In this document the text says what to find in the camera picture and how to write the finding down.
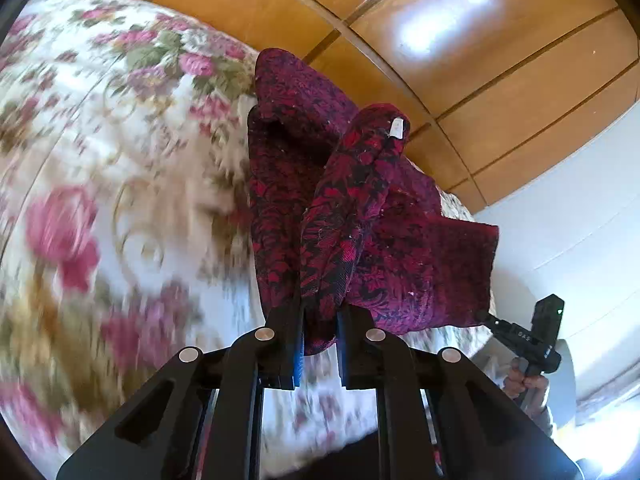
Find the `wood panel wall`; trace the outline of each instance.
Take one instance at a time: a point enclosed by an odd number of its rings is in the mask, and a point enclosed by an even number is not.
[[[359,106],[395,104],[407,155],[473,212],[638,98],[638,38],[615,0],[149,1],[285,48]]]

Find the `gray sleeve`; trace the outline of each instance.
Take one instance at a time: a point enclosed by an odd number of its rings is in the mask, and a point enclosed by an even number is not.
[[[551,415],[551,411],[548,406],[537,416],[532,416],[531,420],[545,432],[546,436],[554,438],[556,436],[556,425],[554,424],[554,418]]]

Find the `folded clothing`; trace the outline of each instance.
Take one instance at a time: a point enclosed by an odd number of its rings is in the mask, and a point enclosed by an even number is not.
[[[280,49],[258,56],[255,87],[250,206],[265,316],[300,286],[306,354],[332,344],[343,300],[395,334],[477,325],[498,230],[442,217],[433,179],[402,155],[407,118],[387,104],[358,112]]]

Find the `white tag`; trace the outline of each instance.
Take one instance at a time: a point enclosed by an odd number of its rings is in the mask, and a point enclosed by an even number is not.
[[[402,130],[404,129],[404,121],[400,117],[396,117],[391,123],[391,131],[389,137],[395,137],[396,139],[402,139]]]

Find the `white wall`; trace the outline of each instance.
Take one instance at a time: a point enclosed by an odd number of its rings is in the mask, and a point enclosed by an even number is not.
[[[640,359],[640,103],[578,152],[475,215],[500,227],[498,314],[530,325],[566,301],[578,398]]]

